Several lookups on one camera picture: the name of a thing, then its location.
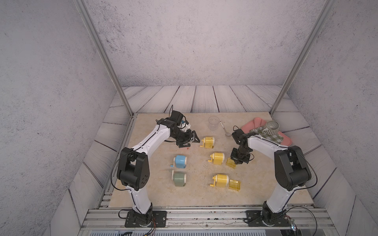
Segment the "blue pencil sharpener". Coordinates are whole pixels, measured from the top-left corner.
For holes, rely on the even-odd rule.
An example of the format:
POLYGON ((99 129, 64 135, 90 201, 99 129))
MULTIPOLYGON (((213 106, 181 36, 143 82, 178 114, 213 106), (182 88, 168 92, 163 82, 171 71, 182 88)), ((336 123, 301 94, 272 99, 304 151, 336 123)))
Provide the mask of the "blue pencil sharpener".
POLYGON ((175 167, 179 169, 185 169, 187 166, 188 158, 184 155, 177 155, 173 158, 173 164, 170 167, 175 167))

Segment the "yellow sharpener top row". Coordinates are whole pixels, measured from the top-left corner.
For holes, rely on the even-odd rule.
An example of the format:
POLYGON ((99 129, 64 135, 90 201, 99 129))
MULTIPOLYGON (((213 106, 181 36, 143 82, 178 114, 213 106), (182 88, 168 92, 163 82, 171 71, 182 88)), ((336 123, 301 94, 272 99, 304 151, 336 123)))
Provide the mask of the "yellow sharpener top row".
POLYGON ((206 136, 202 139, 202 145, 200 145, 200 147, 214 148, 214 145, 215 145, 215 138, 212 136, 206 136))

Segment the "green pencil sharpener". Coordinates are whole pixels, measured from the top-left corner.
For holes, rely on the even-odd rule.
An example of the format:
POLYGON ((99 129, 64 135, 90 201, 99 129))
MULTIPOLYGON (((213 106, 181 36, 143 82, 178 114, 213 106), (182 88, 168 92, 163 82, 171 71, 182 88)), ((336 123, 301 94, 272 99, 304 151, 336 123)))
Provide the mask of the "green pencil sharpener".
POLYGON ((172 171, 172 180, 176 187, 184 187, 187 183, 187 174, 184 172, 172 171))

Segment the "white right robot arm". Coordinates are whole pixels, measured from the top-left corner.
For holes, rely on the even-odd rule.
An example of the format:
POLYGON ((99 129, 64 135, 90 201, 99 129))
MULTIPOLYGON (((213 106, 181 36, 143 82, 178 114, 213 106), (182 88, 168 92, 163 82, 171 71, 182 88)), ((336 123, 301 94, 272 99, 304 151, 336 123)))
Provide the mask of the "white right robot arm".
POLYGON ((274 160, 277 186, 270 198, 263 203, 261 220, 266 226, 274 226, 286 213, 286 206, 295 191, 304 189, 304 185, 312 178, 309 165, 298 146, 283 146, 260 137, 255 132, 245 133, 237 129, 232 137, 238 148, 234 148, 230 158, 236 165, 249 163, 252 151, 274 160))

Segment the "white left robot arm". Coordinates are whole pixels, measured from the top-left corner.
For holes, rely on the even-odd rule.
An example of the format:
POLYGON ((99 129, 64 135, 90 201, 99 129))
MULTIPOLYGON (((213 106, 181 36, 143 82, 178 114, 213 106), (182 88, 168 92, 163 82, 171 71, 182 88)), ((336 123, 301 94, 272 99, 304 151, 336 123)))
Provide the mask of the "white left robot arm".
POLYGON ((142 141, 132 148, 122 149, 116 175, 131 195, 133 207, 128 215, 134 216, 138 224, 148 225, 153 217, 153 205, 145 187, 150 177, 149 158, 168 138, 175 139, 179 148, 199 143, 196 132, 190 127, 186 117, 174 110, 168 118, 158 120, 142 141))

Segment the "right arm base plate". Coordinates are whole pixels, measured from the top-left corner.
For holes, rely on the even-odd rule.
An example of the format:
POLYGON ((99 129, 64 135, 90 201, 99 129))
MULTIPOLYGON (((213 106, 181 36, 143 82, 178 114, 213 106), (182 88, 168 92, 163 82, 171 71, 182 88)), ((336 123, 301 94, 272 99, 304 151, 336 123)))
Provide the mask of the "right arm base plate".
POLYGON ((270 213, 264 210, 247 210, 243 221, 249 227, 289 227, 290 222, 285 218, 285 210, 270 213))

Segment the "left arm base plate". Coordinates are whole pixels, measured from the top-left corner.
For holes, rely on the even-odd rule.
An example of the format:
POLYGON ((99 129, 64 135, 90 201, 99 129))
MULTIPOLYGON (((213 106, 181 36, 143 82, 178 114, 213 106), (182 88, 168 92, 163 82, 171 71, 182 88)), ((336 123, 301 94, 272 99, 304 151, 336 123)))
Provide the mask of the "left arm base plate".
POLYGON ((125 219, 125 228, 140 228, 154 226, 164 228, 166 226, 167 211, 149 210, 146 214, 140 214, 134 210, 128 212, 125 219))

